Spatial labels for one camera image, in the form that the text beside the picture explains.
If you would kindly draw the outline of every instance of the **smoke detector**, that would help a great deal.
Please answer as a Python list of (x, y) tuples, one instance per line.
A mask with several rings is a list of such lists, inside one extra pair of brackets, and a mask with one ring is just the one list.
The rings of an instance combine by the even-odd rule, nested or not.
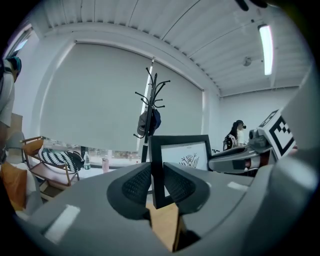
[(244, 65), (245, 67), (248, 67), (248, 66), (250, 66), (251, 62), (252, 62), (252, 59), (247, 56), (247, 57), (244, 57), (242, 65)]

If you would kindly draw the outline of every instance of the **pink bottle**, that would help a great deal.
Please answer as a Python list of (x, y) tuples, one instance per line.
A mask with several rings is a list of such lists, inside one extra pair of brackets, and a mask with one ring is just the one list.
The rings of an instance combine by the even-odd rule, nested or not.
[(102, 158), (102, 170), (104, 174), (109, 172), (109, 159), (107, 155)]

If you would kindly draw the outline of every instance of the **water bottle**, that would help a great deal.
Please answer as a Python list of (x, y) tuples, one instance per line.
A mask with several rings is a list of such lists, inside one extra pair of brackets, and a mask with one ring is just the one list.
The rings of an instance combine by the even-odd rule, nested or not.
[(109, 172), (109, 158), (107, 155), (102, 158), (102, 170), (103, 173)]
[(89, 170), (91, 166), (90, 166), (90, 159), (87, 151), (84, 153), (83, 158), (84, 158), (84, 169)]

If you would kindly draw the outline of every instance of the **ceiling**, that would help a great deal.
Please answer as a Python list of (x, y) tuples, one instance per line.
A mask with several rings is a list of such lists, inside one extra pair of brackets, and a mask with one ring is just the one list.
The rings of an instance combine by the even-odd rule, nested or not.
[[(234, 0), (47, 0), (40, 7), (46, 18), (41, 32), (74, 23), (142, 31), (191, 59), (222, 97), (299, 86), (312, 60), (295, 25), (278, 8), (247, 4), (245, 12)], [(262, 62), (257, 27), (263, 23), (271, 25), (274, 43), (271, 75), (264, 75)]]

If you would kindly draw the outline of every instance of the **woman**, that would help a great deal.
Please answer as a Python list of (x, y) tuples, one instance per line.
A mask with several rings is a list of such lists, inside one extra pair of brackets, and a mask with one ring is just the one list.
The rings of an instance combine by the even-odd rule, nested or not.
[(235, 148), (237, 146), (243, 146), (245, 144), (245, 137), (243, 129), (246, 126), (242, 120), (238, 120), (233, 123), (231, 131), (224, 138), (223, 151)]

